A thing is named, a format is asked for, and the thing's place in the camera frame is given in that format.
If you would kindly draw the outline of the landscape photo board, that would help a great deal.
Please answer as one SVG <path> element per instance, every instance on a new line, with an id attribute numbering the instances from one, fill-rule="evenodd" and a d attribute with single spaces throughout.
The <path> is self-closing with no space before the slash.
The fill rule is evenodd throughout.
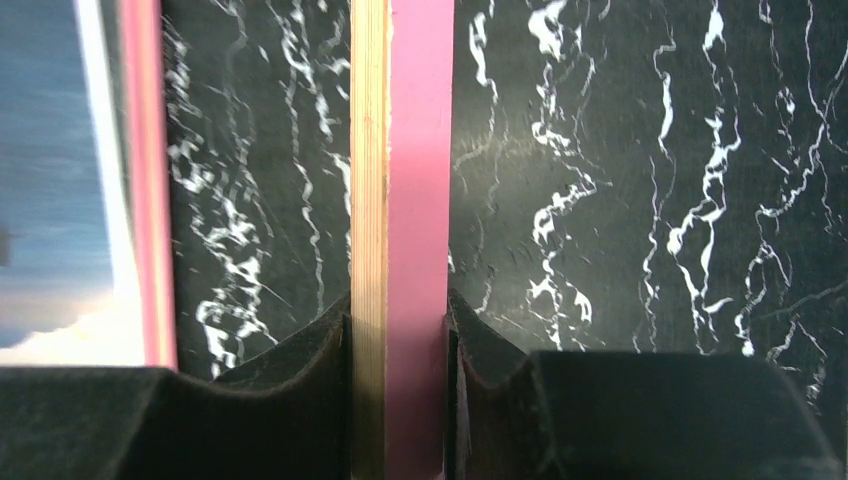
<path id="1" fill-rule="evenodd" d="M 97 1 L 1 5 L 1 361 L 146 361 Z"/>

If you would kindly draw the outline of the pink wooden picture frame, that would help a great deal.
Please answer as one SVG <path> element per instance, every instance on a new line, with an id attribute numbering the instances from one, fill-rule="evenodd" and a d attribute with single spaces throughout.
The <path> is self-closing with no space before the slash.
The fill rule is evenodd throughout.
<path id="1" fill-rule="evenodd" d="M 170 369 L 170 222 L 156 1 L 122 1 L 146 354 Z M 350 7 L 350 474 L 446 479 L 454 5 Z"/>

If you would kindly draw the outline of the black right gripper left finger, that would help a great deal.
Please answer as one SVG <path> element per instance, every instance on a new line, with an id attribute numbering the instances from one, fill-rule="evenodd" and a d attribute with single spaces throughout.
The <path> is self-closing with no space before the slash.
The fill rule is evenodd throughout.
<path id="1" fill-rule="evenodd" d="M 5 367 L 5 479 L 345 479 L 348 297 L 207 382 L 165 368 Z"/>

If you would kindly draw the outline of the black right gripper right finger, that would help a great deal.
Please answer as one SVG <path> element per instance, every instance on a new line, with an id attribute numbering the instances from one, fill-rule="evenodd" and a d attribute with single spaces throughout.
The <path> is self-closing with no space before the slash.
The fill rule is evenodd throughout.
<path id="1" fill-rule="evenodd" d="M 524 353 L 447 295 L 449 479 L 841 479 L 775 366 L 686 353 Z"/>

